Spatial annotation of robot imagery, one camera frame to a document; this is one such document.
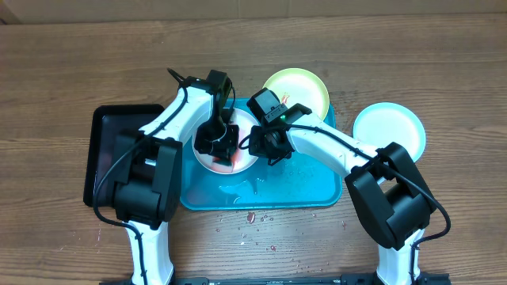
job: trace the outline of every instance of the water spill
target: water spill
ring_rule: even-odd
[[[255,222],[255,213],[254,212],[248,212],[248,215],[246,216],[246,221],[251,225]]]

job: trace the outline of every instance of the red stain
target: red stain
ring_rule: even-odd
[[[287,104],[287,99],[288,99],[290,96],[291,96],[291,95],[289,95],[289,94],[284,94],[284,95],[282,96],[282,103]]]
[[[253,224],[255,222],[255,213],[254,212],[248,212],[248,216],[246,216],[246,220]]]

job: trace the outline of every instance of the wood grain surface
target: wood grain surface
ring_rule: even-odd
[[[127,234],[82,202],[91,118],[99,105],[168,105],[177,85],[166,67],[226,71],[240,97],[280,69],[308,69],[346,132],[370,104],[410,108],[427,132],[417,165],[452,218],[447,237],[421,247],[422,270],[507,283],[507,15],[482,14],[0,26],[0,284],[130,276]],[[332,207],[256,213],[273,220],[178,209],[177,276],[375,270],[346,190]],[[435,213],[427,232],[443,227]]]

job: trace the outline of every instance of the black cable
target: black cable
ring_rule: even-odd
[[[357,154],[357,155],[361,156],[362,158],[366,158],[369,161],[371,161],[373,159],[369,155],[367,155],[367,154],[363,153],[362,151],[360,151],[360,149],[352,146],[351,144],[347,143],[343,139],[338,138],[335,134],[333,134],[333,133],[331,133],[329,131],[321,129],[320,127],[310,127],[310,126],[305,126],[305,125],[287,124],[287,125],[284,125],[284,126],[265,127],[265,128],[262,129],[262,133],[267,134],[267,133],[272,132],[272,131],[288,131],[292,127],[322,133],[322,134],[327,135],[327,136],[331,137],[332,139],[336,140],[341,145],[347,147],[354,154]],[[246,150],[246,149],[249,148],[248,146],[242,146],[242,145],[243,145],[243,143],[246,142],[247,139],[250,139],[250,136],[251,135],[247,135],[239,143],[239,145],[238,145],[239,149]],[[431,240],[434,240],[434,239],[437,239],[437,238],[442,238],[444,235],[446,235],[449,232],[449,230],[451,230],[451,218],[449,217],[449,214],[444,209],[444,207],[436,199],[434,199],[433,197],[431,197],[431,195],[428,194],[424,189],[422,189],[421,187],[419,187],[418,185],[416,185],[414,182],[412,182],[408,178],[404,177],[402,174],[400,174],[396,170],[392,169],[388,165],[385,165],[385,164],[381,163],[380,166],[383,167],[385,170],[391,172],[391,174],[394,175],[399,180],[401,180],[401,181],[409,184],[410,186],[416,188],[421,193],[421,195],[423,195],[427,200],[429,200],[430,203],[432,203],[433,205],[435,205],[435,207],[442,213],[442,215],[444,216],[444,219],[445,219],[445,229],[444,230],[442,230],[438,234],[432,234],[432,235],[430,235],[428,237],[422,237],[422,238],[416,240],[411,245],[411,248],[410,248],[410,272],[409,273],[410,273],[411,283],[413,285],[415,285],[415,278],[414,278],[415,250],[418,249],[418,246],[422,242],[431,241]]]
[[[179,75],[176,71],[171,70],[170,68],[168,68],[167,71],[169,71],[169,73],[174,77],[174,79],[176,79],[178,81],[178,83],[179,83],[178,89],[179,89],[181,87],[181,83],[183,82],[183,77],[181,75]],[[186,87],[181,87],[181,88],[183,88],[183,93],[185,94],[185,96],[183,97],[183,101],[177,107],[177,109],[174,111],[174,113],[172,113],[166,120],[164,120],[162,123],[160,123],[160,125],[158,125],[158,127],[155,128],[153,131],[151,131],[149,134],[144,135],[144,137],[142,139],[140,139],[138,142],[136,142],[127,151],[125,151],[125,153],[120,158],[118,158],[118,160],[115,163],[113,163],[111,165],[109,170],[102,177],[101,182],[97,186],[97,191],[93,195],[93,211],[95,212],[95,215],[102,222],[105,222],[105,223],[107,223],[109,225],[113,225],[113,226],[121,226],[121,227],[127,228],[127,229],[131,230],[132,232],[134,232],[135,239],[137,240],[137,243],[139,245],[139,262],[140,262],[140,266],[141,266],[141,276],[143,277],[144,285],[148,285],[148,279],[147,279],[147,274],[146,274],[147,271],[144,267],[143,243],[142,243],[141,233],[134,226],[129,225],[128,223],[117,222],[117,221],[113,221],[111,219],[104,217],[101,214],[101,212],[98,210],[98,196],[99,196],[99,192],[101,191],[102,185],[107,180],[107,178],[111,175],[112,171],[115,170],[118,167],[118,165],[128,155],[130,155],[132,152],[134,152],[134,150],[137,150],[140,146],[142,146],[151,137],[153,137],[155,134],[157,134],[159,131],[161,131],[183,109],[183,106],[185,106],[185,103],[187,103],[187,99],[189,97],[189,94],[187,92]]]
[[[232,115],[232,112],[234,111],[234,103],[236,103],[236,89],[234,88],[234,86],[231,86],[231,89],[232,89],[232,104],[231,104],[231,107],[230,107],[230,110],[231,110],[231,115]]]

